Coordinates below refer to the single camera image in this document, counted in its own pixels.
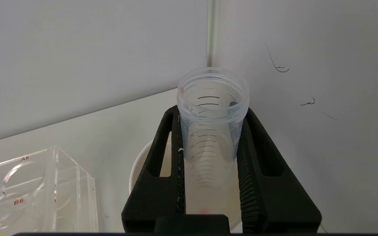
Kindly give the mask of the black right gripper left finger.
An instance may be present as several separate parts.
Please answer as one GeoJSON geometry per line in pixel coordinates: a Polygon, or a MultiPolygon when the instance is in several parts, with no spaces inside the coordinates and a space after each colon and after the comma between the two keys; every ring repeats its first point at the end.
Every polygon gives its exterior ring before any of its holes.
{"type": "Polygon", "coordinates": [[[152,233],[157,218],[186,213],[185,171],[180,114],[169,108],[153,138],[138,179],[122,210],[126,233],[152,233]],[[168,138],[171,138],[171,173],[160,176],[168,138]]]}

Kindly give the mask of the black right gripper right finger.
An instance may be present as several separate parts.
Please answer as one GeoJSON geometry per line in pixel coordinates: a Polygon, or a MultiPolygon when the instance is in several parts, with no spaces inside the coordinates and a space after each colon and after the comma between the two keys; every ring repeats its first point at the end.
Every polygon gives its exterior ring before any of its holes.
{"type": "Polygon", "coordinates": [[[322,215],[252,109],[237,150],[243,233],[316,233],[322,215]]]}

